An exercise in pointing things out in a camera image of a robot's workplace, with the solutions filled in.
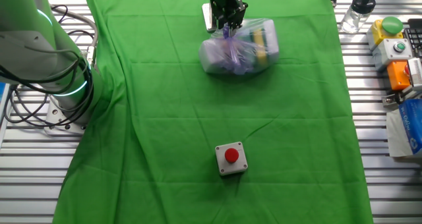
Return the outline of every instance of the plastic bag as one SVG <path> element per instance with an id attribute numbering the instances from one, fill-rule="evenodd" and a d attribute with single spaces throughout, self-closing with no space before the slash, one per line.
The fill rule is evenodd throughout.
<path id="1" fill-rule="evenodd" d="M 276 28 L 270 19 L 245 19 L 234 36 L 225 25 L 203 41 L 199 58 L 207 73 L 260 72 L 277 62 L 279 57 Z"/>

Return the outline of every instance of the emergency stop button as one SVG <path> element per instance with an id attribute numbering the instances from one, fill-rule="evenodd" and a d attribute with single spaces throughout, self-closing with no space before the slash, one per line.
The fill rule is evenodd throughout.
<path id="1" fill-rule="evenodd" d="M 235 148 L 229 148 L 224 153 L 224 157 L 228 163 L 235 163 L 239 159 L 239 152 Z"/>

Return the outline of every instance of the glass bottle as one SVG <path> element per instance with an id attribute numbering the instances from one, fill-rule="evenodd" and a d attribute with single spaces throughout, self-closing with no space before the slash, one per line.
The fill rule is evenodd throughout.
<path id="1" fill-rule="evenodd" d="M 375 0 L 353 0 L 340 24 L 342 30 L 350 34 L 357 33 L 368 20 L 375 5 Z"/>

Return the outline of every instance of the orange device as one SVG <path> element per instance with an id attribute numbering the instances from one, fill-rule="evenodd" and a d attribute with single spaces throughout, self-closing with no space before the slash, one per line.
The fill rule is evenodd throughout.
<path id="1" fill-rule="evenodd" d="M 410 86 L 409 74 L 406 74 L 407 60 L 392 61 L 387 66 L 392 90 L 403 90 Z"/>

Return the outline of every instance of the red cap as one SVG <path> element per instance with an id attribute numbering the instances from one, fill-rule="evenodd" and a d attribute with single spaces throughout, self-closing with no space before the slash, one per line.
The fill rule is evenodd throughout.
<path id="1" fill-rule="evenodd" d="M 409 76 L 409 65 L 406 65 L 406 67 L 404 67 L 404 74 L 406 74 L 406 76 Z"/>
<path id="2" fill-rule="evenodd" d="M 228 163 L 235 163 L 239 159 L 239 152 L 234 148 L 229 148 L 226 150 L 224 157 Z"/>

